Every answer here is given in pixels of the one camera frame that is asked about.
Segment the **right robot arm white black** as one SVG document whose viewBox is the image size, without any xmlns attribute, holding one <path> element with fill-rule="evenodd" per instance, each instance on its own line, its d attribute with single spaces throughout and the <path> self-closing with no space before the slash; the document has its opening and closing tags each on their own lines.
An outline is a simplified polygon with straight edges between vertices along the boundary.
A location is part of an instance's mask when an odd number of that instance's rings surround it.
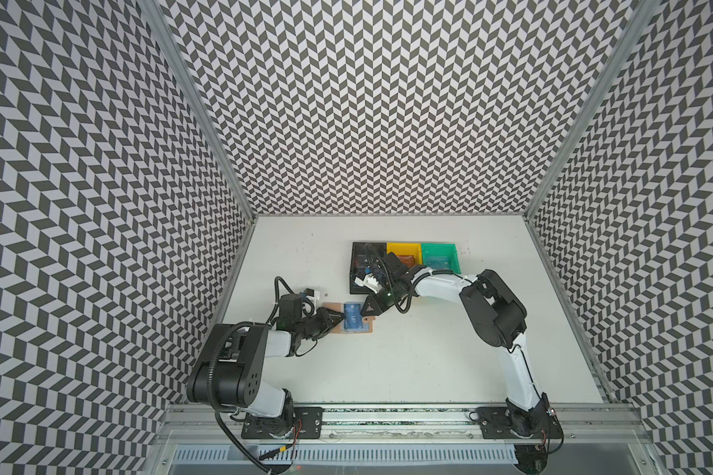
<svg viewBox="0 0 713 475">
<path fill-rule="evenodd" d="M 377 315 L 390 309 L 405 315 L 418 298 L 451 302 L 465 310 L 479 339 L 496 350 L 506 398 L 501 409 L 475 411 L 484 437 L 507 431 L 516 439 L 538 439 L 544 452 L 552 441 L 564 440 L 557 412 L 530 368 L 526 307 L 497 272 L 462 275 L 423 264 L 409 267 L 395 253 L 379 253 L 373 243 L 362 247 L 366 265 L 355 271 L 353 280 L 368 289 L 364 304 Z"/>
</svg>

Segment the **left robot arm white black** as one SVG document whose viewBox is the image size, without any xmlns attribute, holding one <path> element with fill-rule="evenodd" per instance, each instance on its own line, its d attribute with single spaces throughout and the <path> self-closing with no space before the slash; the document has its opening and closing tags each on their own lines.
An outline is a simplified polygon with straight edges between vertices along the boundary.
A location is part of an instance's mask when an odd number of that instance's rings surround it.
<svg viewBox="0 0 713 475">
<path fill-rule="evenodd" d="M 299 358 L 346 321 L 342 311 L 317 307 L 314 291 L 294 292 L 273 280 L 275 304 L 263 323 L 215 326 L 190 374 L 186 394 L 220 417 L 242 416 L 244 439 L 319 439 L 323 410 L 297 407 L 289 390 L 263 380 L 271 358 Z"/>
</svg>

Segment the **tan leather card holder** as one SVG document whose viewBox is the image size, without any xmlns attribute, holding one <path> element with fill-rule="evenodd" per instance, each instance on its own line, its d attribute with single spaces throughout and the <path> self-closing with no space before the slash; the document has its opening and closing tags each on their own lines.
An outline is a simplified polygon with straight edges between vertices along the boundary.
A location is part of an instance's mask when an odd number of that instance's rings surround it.
<svg viewBox="0 0 713 475">
<path fill-rule="evenodd" d="M 324 303 L 323 306 L 329 310 L 336 312 L 341 312 L 344 314 L 344 304 L 345 303 Z M 340 324 L 337 330 L 333 330 L 332 334 L 370 334 L 372 332 L 372 323 L 374 322 L 374 317 L 362 317 L 364 320 L 364 329 L 357 332 L 348 332 L 344 329 L 344 321 Z"/>
</svg>

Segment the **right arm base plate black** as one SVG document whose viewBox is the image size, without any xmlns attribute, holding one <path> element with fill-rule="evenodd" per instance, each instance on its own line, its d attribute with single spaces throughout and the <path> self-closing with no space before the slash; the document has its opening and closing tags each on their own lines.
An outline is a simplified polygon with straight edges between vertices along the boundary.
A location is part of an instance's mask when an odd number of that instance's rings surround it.
<svg viewBox="0 0 713 475">
<path fill-rule="evenodd" d="M 560 423 L 546 410 L 478 407 L 475 409 L 475 415 L 484 439 L 560 441 L 564 437 Z"/>
</svg>

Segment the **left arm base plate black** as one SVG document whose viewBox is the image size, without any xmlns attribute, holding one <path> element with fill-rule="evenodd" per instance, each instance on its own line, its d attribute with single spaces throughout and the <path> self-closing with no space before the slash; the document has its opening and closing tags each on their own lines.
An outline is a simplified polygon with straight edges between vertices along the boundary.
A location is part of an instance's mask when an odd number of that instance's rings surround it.
<svg viewBox="0 0 713 475">
<path fill-rule="evenodd" d="M 320 439 L 323 416 L 324 409 L 317 406 L 294 406 L 277 418 L 247 416 L 241 437 L 261 441 L 292 441 L 295 437 Z"/>
</svg>

